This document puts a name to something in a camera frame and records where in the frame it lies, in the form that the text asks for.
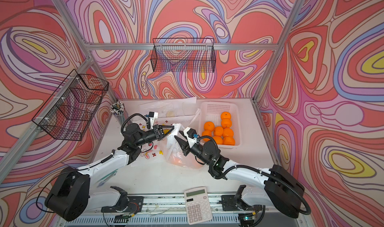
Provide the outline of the white printed plastic bag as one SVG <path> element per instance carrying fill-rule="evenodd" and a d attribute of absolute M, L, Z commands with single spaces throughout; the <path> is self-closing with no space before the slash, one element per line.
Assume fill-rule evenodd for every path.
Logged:
<path fill-rule="evenodd" d="M 183 151 L 175 139 L 175 137 L 181 138 L 179 131 L 183 131 L 185 127 L 182 124 L 173 124 L 174 129 L 166 137 L 167 144 L 164 148 L 164 157 L 167 163 L 186 168 L 186 169 L 200 169 L 200 165 L 192 154 L 188 154 L 187 157 L 184 156 Z"/>

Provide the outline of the white plastic basket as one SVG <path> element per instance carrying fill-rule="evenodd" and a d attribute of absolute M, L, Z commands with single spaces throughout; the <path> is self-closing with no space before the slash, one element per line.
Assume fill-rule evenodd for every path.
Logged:
<path fill-rule="evenodd" d="M 240 147 L 242 144 L 241 137 L 241 122 L 238 107 L 233 103 L 218 102 L 218 101 L 205 101 L 201 104 L 201 114 L 199 121 L 198 133 L 201 134 L 204 131 L 204 124 L 206 122 L 212 122 L 215 127 L 221 126 L 222 113 L 228 112 L 231 117 L 232 126 L 230 129 L 234 132 L 235 144 L 231 145 L 219 145 L 221 149 L 233 149 Z"/>

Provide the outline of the centre orange in basket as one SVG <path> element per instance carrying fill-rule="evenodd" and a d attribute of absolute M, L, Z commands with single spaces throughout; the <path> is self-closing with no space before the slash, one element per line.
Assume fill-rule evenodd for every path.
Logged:
<path fill-rule="evenodd" d="M 222 137 L 223 136 L 223 133 L 224 133 L 224 128 L 221 127 L 221 126 L 217 126 L 215 127 L 214 131 L 213 131 L 213 134 L 214 136 L 216 137 Z"/>

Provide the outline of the orange behind top orange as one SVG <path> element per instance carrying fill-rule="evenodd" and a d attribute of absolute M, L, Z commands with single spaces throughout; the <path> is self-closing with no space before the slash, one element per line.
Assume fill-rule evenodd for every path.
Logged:
<path fill-rule="evenodd" d="M 213 122 L 206 122 L 204 123 L 204 130 L 213 132 L 215 129 L 215 124 Z"/>

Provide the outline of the right rear orange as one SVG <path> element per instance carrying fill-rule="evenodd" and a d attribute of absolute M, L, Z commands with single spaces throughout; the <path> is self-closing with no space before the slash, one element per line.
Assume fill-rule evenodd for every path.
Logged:
<path fill-rule="evenodd" d="M 224 120 L 224 119 L 231 120 L 231 118 L 232 118 L 232 115 L 229 112 L 225 111 L 221 113 L 221 120 Z"/>

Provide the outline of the orange in basket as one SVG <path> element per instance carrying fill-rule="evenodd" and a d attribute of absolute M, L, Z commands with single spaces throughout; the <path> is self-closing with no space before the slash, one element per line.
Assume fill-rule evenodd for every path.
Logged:
<path fill-rule="evenodd" d="M 209 137 L 211 137 L 212 136 L 212 132 L 210 131 L 210 130 L 204 130 L 203 132 L 202 132 L 202 137 L 204 137 L 204 136 L 209 136 Z M 211 139 L 210 138 L 203 138 L 203 141 L 204 142 L 208 142 L 208 141 L 210 141 Z"/>
<path fill-rule="evenodd" d="M 215 127 L 214 131 L 213 131 L 213 134 L 214 136 L 216 137 L 222 137 L 223 136 L 223 133 L 224 133 L 224 128 L 221 127 L 221 126 L 217 126 Z"/>

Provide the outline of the metal pen cup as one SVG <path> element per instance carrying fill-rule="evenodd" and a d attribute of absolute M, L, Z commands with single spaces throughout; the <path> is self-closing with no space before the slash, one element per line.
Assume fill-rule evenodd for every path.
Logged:
<path fill-rule="evenodd" d="M 122 126 L 127 117 L 125 105 L 120 101 L 116 101 L 115 103 L 110 105 L 110 112 L 114 115 L 114 117 Z"/>

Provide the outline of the lower left orange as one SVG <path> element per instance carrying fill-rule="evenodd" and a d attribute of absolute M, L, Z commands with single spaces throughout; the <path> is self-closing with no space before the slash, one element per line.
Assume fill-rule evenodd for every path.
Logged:
<path fill-rule="evenodd" d="M 230 129 L 230 128 L 224 128 L 223 129 L 223 138 L 225 138 L 225 137 L 234 137 L 234 131 L 232 130 L 232 129 Z"/>

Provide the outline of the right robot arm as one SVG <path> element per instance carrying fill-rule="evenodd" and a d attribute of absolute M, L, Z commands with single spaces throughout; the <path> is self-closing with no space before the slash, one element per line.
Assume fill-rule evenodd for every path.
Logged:
<path fill-rule="evenodd" d="M 244 183 L 239 193 L 242 206 L 272 205 L 287 217 L 296 219 L 299 214 L 312 213 L 304 198 L 305 188 L 283 167 L 273 165 L 270 169 L 241 165 L 224 156 L 214 138 L 209 136 L 176 136 L 183 155 L 192 154 L 215 180 L 234 180 Z"/>

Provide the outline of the pink desk calculator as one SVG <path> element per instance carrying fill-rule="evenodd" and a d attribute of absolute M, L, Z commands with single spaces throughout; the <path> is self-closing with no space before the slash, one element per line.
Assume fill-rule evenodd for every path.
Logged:
<path fill-rule="evenodd" d="M 206 187 L 198 187 L 184 192 L 189 225 L 211 221 L 213 214 Z"/>

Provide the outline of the green pen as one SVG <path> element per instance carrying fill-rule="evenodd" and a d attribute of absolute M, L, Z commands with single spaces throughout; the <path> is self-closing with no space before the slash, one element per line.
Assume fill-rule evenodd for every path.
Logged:
<path fill-rule="evenodd" d="M 106 184 L 112 177 L 114 177 L 117 174 L 118 170 L 114 170 L 113 172 L 109 173 L 108 175 L 104 176 L 97 182 L 97 188 L 103 186 Z"/>

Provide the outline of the left orange in basket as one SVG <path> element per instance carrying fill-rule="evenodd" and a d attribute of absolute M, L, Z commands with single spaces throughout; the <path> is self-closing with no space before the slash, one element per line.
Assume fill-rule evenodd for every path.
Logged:
<path fill-rule="evenodd" d="M 203 132 L 202 132 L 202 137 L 204 137 L 204 136 L 209 136 L 209 137 L 211 137 L 212 136 L 212 132 L 210 131 L 210 130 L 204 130 Z M 210 141 L 211 139 L 210 138 L 203 138 L 203 141 L 204 142 L 208 142 L 208 141 Z"/>

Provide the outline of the corner orange at left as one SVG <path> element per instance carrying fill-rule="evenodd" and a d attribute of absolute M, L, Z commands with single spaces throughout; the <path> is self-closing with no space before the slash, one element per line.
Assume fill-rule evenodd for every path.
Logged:
<path fill-rule="evenodd" d="M 222 119 L 221 121 L 221 126 L 222 128 L 226 129 L 226 128 L 231 128 L 233 125 L 232 123 L 232 120 L 231 119 L 228 119 L 228 118 L 224 118 Z"/>

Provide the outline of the bottom edge orange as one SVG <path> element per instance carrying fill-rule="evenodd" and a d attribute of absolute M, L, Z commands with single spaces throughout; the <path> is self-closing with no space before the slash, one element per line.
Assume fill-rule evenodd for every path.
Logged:
<path fill-rule="evenodd" d="M 226 136 L 223 138 L 223 145 L 226 145 L 226 146 L 235 146 L 236 145 L 236 141 L 233 137 L 231 136 Z"/>

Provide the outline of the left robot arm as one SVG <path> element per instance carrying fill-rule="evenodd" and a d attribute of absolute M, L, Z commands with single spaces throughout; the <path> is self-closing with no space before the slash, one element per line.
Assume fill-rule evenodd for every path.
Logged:
<path fill-rule="evenodd" d="M 60 172 L 46 197 L 45 207 L 68 222 L 98 208 L 126 211 L 131 203 L 122 188 L 111 186 L 110 190 L 99 193 L 92 193 L 91 189 L 105 184 L 118 169 L 133 163 L 143 152 L 142 146 L 165 139 L 174 128 L 154 125 L 144 131 L 136 123 L 122 126 L 124 140 L 117 150 L 87 166 L 67 167 Z"/>

